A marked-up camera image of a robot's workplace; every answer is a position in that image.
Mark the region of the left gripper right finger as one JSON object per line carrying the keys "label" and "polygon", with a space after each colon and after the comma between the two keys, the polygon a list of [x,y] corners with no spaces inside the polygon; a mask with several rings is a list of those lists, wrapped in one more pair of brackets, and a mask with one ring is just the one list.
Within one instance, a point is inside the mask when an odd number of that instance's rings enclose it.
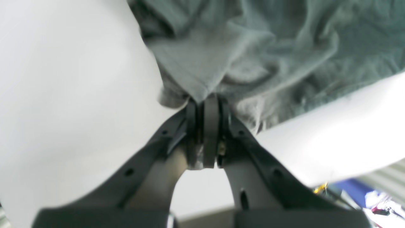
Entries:
{"label": "left gripper right finger", "polygon": [[370,228],[365,213],[313,193],[264,149],[227,102],[202,105],[204,168],[215,164],[231,186],[235,228]]}

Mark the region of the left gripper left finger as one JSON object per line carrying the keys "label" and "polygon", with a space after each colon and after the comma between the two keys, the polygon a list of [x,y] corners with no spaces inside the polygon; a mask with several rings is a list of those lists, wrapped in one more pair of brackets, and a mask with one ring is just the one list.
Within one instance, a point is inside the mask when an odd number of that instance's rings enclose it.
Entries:
{"label": "left gripper left finger", "polygon": [[176,228],[170,213],[176,183],[189,167],[197,105],[165,121],[146,145],[87,195],[42,209],[34,228]]}

